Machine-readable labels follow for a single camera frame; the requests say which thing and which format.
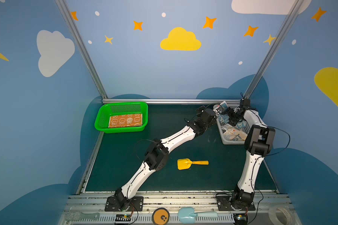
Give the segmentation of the teal patterned towel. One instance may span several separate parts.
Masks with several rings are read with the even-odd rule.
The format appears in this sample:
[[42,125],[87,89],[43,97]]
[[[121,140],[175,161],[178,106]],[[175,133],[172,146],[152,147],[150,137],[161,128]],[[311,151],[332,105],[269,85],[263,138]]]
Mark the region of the teal patterned towel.
[[[222,102],[219,105],[214,106],[214,110],[217,112],[218,119],[222,123],[222,125],[228,124],[228,121],[229,121],[228,115],[225,114],[225,110],[227,108],[231,108],[231,107],[229,107],[225,101]],[[245,113],[246,110],[248,110],[250,108],[240,107],[240,104],[239,104],[239,106],[237,108],[233,108],[233,109],[234,109],[234,111],[238,111],[239,109],[242,110],[242,122],[239,122],[234,128],[243,129],[246,126],[246,123],[244,122],[244,113]]]

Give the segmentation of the white plastic basket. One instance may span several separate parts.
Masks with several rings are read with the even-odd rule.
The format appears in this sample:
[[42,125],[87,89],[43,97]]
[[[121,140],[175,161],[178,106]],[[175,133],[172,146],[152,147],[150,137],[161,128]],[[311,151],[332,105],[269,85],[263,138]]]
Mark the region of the white plastic basket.
[[214,105],[214,111],[219,113],[217,115],[217,126],[222,143],[226,145],[244,144],[253,125],[267,126],[256,110],[248,109],[239,104],[223,101]]

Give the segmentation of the orange jellyfish pattern towel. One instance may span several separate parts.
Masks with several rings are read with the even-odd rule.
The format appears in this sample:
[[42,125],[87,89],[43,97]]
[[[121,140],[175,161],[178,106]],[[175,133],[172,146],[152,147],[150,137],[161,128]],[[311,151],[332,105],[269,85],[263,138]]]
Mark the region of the orange jellyfish pattern towel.
[[140,127],[143,125],[143,114],[123,114],[111,116],[109,119],[108,128],[122,127]]

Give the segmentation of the green plastic basket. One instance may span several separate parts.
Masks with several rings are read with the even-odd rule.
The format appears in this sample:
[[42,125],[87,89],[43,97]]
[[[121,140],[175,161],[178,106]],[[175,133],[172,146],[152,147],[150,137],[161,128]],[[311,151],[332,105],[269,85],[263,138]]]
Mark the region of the green plastic basket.
[[95,128],[106,134],[140,132],[148,123],[145,102],[119,102],[103,105],[97,114]]

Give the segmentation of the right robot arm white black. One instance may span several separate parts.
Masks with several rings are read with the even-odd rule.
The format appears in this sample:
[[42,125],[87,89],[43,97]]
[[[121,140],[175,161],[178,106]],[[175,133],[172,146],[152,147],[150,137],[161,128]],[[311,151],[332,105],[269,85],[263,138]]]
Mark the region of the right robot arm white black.
[[229,108],[225,110],[225,114],[229,116],[229,124],[232,126],[241,120],[245,120],[250,126],[244,143],[244,169],[230,200],[231,207],[239,211],[249,208],[253,203],[256,178],[264,158],[271,152],[275,129],[267,126],[259,113],[251,108],[240,108],[237,112]]

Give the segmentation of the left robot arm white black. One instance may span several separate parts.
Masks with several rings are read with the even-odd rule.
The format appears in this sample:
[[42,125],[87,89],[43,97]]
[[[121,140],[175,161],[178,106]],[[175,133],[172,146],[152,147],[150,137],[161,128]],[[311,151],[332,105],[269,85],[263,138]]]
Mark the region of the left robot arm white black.
[[154,139],[145,152],[144,160],[141,162],[139,169],[126,184],[114,193],[114,201],[119,211],[129,208],[131,200],[139,188],[151,174],[164,168],[170,153],[175,148],[202,135],[216,123],[218,115],[217,110],[201,106],[196,110],[196,119],[188,121],[180,131],[167,138]]

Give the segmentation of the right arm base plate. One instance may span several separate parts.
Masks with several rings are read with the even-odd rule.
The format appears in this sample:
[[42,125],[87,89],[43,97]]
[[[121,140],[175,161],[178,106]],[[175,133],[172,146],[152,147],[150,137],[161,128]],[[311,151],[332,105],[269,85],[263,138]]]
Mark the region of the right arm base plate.
[[216,196],[217,206],[219,211],[255,211],[253,202],[246,199],[234,198],[232,196]]

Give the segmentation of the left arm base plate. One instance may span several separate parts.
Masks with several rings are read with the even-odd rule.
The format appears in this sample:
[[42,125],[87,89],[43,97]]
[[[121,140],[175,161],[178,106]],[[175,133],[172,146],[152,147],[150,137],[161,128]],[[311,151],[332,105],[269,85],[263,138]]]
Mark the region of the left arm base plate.
[[143,197],[134,197],[131,200],[121,200],[119,201],[114,196],[107,198],[105,203],[104,211],[142,211],[144,205]]

